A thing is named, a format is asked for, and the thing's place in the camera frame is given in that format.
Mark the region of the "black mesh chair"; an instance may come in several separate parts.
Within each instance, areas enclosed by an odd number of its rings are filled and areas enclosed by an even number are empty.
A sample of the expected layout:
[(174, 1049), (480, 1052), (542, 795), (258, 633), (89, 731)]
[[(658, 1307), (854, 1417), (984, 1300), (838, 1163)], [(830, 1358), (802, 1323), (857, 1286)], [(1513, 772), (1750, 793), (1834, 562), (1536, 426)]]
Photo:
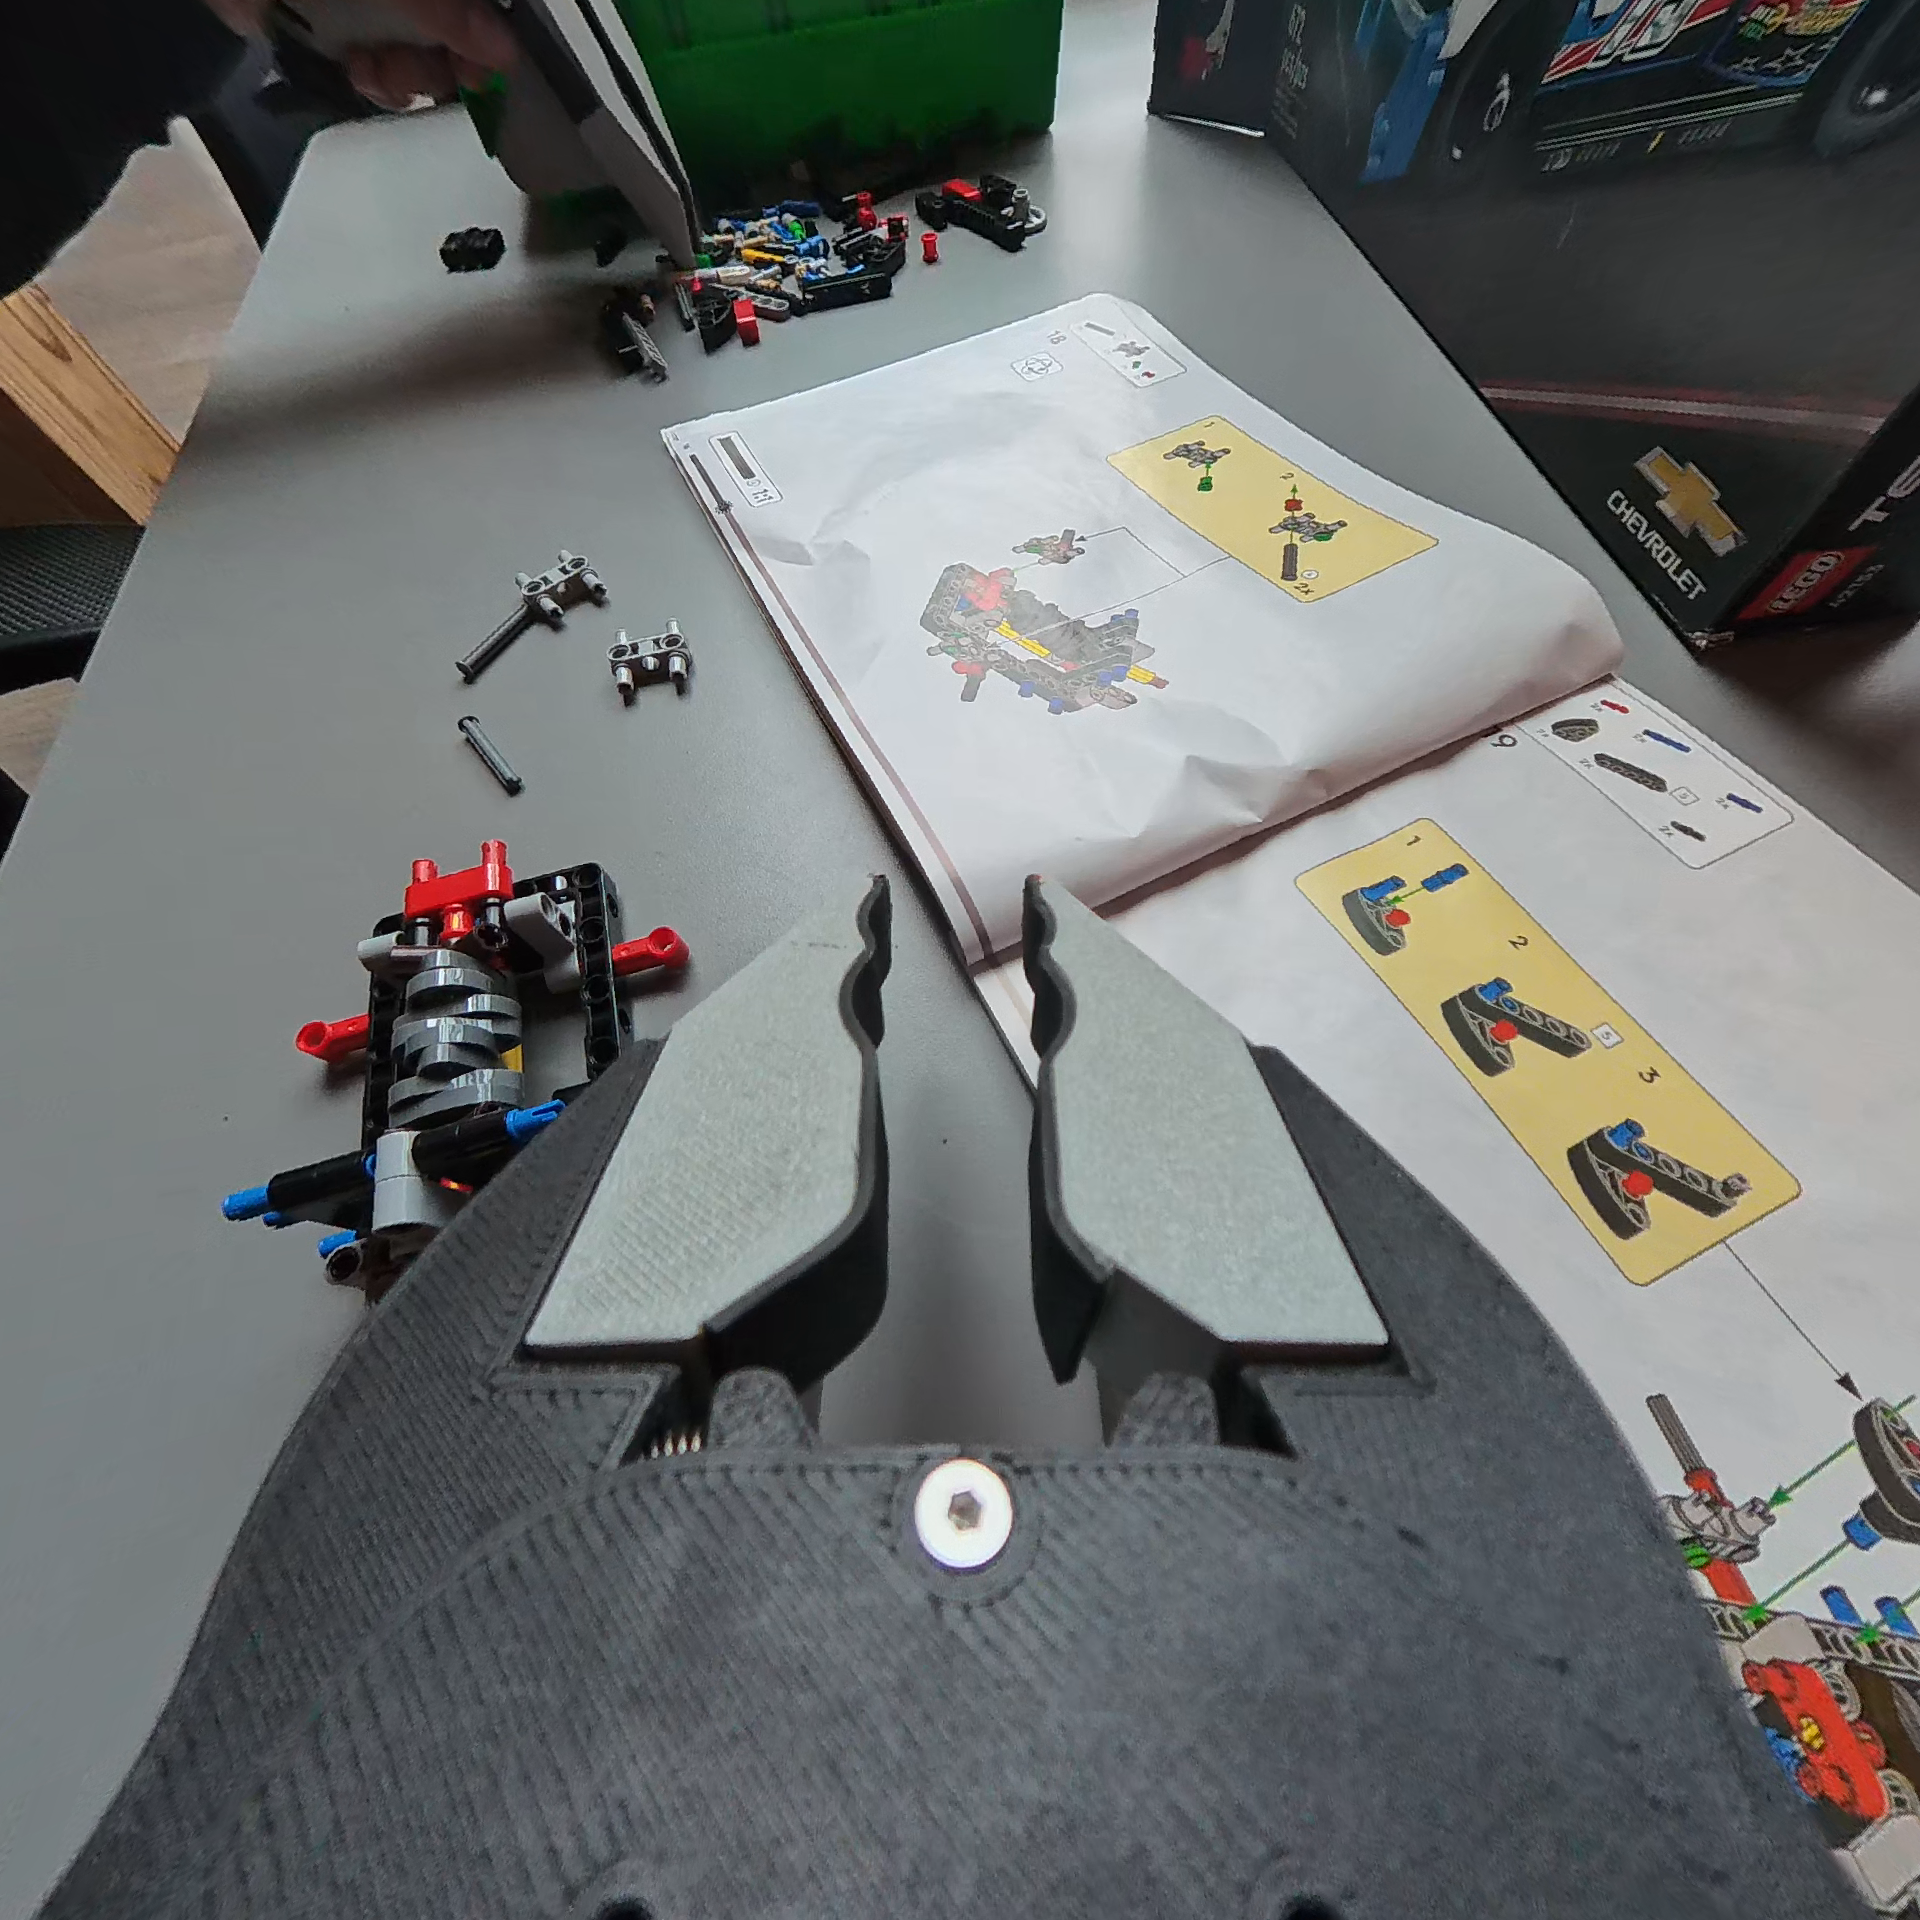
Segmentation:
[(2, 531), (2, 693), (86, 677), (140, 539), (107, 523)]

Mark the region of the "lego instruction booklet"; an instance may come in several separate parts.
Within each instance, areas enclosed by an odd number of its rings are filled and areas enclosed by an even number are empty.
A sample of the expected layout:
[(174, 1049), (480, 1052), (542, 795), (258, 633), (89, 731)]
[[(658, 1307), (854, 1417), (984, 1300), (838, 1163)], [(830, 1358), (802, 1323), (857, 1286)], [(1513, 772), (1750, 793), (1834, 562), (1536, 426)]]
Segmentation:
[(1022, 1066), (1026, 876), (1566, 1339), (1767, 1771), (1916, 1915), (1916, 891), (1596, 590), (1090, 294), (663, 432)]

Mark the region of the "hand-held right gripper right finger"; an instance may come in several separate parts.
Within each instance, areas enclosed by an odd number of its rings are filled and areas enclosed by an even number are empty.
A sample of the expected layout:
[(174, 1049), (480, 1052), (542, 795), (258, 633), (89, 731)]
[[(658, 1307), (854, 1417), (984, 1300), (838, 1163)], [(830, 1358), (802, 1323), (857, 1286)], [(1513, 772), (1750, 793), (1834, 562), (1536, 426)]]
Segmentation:
[(1302, 1360), (1371, 1365), (1390, 1333), (1255, 1049), (1060, 882), (1024, 885), (1040, 1074), (1031, 1297), (1058, 1382), (1127, 1395)]

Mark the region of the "black lego frame assembly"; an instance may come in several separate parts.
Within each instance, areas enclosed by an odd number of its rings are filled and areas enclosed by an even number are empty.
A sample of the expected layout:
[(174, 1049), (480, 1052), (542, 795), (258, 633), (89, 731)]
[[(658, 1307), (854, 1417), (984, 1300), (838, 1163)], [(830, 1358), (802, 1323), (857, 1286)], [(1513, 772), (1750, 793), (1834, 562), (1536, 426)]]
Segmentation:
[(358, 947), (369, 1006), (308, 1022), (308, 1061), (362, 1073), (358, 1147), (228, 1190), (226, 1221), (322, 1228), (337, 1284), (376, 1302), (634, 1041), (630, 988), (681, 976), (670, 925), (626, 934), (595, 862), (518, 876), (510, 846), (415, 862), (400, 913)]

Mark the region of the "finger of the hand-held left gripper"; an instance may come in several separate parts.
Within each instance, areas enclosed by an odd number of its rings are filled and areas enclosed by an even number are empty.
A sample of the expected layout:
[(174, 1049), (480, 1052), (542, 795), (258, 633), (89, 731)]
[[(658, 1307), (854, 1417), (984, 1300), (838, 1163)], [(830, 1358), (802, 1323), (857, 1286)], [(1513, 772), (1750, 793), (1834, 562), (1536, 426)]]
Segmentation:
[[(606, 126), (595, 85), (608, 80), (608, 66), (592, 32), (592, 3), (513, 3), (513, 21), (520, 52), (496, 128), (498, 162), (536, 198), (617, 193), (595, 139)], [(683, 269), (698, 260), (670, 258)]]
[(595, 85), (604, 131), (595, 138), (608, 181), (670, 256), (702, 252), (704, 219), (641, 51), (612, 3), (592, 3), (592, 32), (608, 66)]

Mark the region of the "black lego box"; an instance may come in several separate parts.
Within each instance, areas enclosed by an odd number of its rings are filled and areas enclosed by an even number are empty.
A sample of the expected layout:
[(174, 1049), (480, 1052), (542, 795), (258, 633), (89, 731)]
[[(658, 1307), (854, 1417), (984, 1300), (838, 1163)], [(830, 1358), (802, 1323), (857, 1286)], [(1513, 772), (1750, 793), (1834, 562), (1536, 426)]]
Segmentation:
[(1916, 620), (1916, 3), (1161, 4), (1699, 650)]

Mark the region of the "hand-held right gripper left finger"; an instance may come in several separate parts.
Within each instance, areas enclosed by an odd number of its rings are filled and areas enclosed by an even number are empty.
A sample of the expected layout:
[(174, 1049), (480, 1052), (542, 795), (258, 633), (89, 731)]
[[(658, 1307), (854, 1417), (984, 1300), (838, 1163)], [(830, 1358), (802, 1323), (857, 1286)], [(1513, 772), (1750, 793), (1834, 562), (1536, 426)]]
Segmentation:
[(562, 1360), (809, 1395), (887, 1291), (890, 880), (806, 915), (662, 1042), (524, 1333)]

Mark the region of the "pile of lego pieces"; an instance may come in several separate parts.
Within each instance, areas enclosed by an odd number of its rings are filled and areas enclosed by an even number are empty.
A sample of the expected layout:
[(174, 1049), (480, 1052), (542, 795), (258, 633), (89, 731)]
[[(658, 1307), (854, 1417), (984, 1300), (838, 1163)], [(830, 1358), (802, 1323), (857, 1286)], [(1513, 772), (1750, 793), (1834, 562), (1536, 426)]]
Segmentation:
[(771, 325), (820, 318), (887, 300), (908, 258), (943, 260), (943, 236), (972, 233), (1007, 253), (1044, 233), (1050, 218), (1002, 173), (926, 186), (911, 209), (884, 209), (872, 190), (732, 211), (695, 237), (692, 264), (658, 258), (652, 281), (619, 284), (599, 304), (604, 347), (626, 370), (668, 378), (654, 338), (665, 309), (700, 347), (754, 347)]

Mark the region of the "green plastic bin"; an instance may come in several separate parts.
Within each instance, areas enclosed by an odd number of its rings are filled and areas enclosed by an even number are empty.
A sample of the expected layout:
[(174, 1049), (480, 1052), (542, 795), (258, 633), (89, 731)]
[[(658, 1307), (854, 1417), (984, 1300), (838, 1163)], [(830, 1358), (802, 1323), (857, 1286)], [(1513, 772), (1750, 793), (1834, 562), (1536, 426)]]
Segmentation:
[(617, 3), (704, 218), (908, 186), (1051, 123), (1058, 3)]

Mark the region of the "wooden workbench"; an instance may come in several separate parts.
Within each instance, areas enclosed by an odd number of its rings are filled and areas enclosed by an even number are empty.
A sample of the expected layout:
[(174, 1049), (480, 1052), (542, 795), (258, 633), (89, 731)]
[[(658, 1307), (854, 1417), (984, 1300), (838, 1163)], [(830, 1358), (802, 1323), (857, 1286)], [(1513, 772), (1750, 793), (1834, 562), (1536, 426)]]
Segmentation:
[(146, 525), (178, 442), (30, 284), (2, 300), (2, 525)]

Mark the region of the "person's left hand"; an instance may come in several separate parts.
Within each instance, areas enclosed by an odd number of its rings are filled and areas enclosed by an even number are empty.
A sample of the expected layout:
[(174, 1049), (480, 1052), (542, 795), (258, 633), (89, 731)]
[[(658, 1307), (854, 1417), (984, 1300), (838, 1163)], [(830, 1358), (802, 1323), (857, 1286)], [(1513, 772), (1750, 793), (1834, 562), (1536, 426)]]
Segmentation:
[(444, 106), (518, 59), (513, 28), (490, 3), (391, 3), (388, 10), (408, 22), (404, 37), (359, 35), (343, 48), (351, 85), (384, 112)]

